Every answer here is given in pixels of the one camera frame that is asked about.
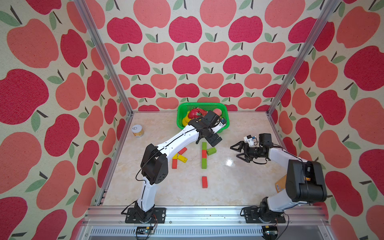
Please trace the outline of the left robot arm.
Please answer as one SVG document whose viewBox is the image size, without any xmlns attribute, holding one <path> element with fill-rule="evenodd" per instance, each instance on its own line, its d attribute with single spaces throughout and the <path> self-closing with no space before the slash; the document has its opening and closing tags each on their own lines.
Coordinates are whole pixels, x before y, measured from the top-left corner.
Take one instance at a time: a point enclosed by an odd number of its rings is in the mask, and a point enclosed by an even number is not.
<svg viewBox="0 0 384 240">
<path fill-rule="evenodd" d="M 140 180 L 143 186 L 134 206 L 138 219 L 148 222 L 152 218 L 158 185 L 167 177 L 169 161 L 174 155 L 191 143 L 198 144 L 201 139 L 215 147 L 222 140 L 218 132 L 226 125 L 225 118 L 208 111 L 205 116 L 190 120 L 179 133 L 164 143 L 146 147 L 138 172 L 143 176 Z"/>
</svg>

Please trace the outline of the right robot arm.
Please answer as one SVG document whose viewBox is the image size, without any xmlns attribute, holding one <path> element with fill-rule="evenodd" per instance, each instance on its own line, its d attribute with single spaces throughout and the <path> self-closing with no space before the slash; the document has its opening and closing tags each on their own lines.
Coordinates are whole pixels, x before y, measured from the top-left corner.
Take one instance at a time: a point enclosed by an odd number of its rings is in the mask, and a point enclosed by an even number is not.
<svg viewBox="0 0 384 240">
<path fill-rule="evenodd" d="M 247 223 L 285 223 L 285 210 L 299 205 L 322 203 L 327 198 L 323 169 L 320 163 L 297 157 L 272 142 L 271 134 L 248 135 L 230 147 L 237 158 L 255 163 L 263 158 L 287 170 L 285 188 L 272 197 L 265 197 L 257 206 L 245 207 L 240 215 Z"/>
</svg>

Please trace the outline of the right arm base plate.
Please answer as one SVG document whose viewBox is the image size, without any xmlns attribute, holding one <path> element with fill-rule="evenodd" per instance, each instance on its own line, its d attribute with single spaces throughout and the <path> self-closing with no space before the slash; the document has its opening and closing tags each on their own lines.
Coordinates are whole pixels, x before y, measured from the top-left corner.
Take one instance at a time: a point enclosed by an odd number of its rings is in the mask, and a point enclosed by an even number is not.
<svg viewBox="0 0 384 240">
<path fill-rule="evenodd" d="M 259 206 L 242 208 L 240 216 L 245 218 L 247 224 L 284 224 L 286 219 L 283 213 L 262 209 Z"/>
</svg>

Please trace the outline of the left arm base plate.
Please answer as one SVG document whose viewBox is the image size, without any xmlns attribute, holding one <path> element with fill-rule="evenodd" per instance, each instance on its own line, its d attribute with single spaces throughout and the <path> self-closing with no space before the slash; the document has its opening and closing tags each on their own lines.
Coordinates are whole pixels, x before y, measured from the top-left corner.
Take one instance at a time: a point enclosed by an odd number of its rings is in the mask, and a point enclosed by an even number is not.
<svg viewBox="0 0 384 240">
<path fill-rule="evenodd" d="M 164 224 L 166 218 L 166 208 L 153 207 L 147 212 L 140 208 L 128 208 L 126 224 Z"/>
</svg>

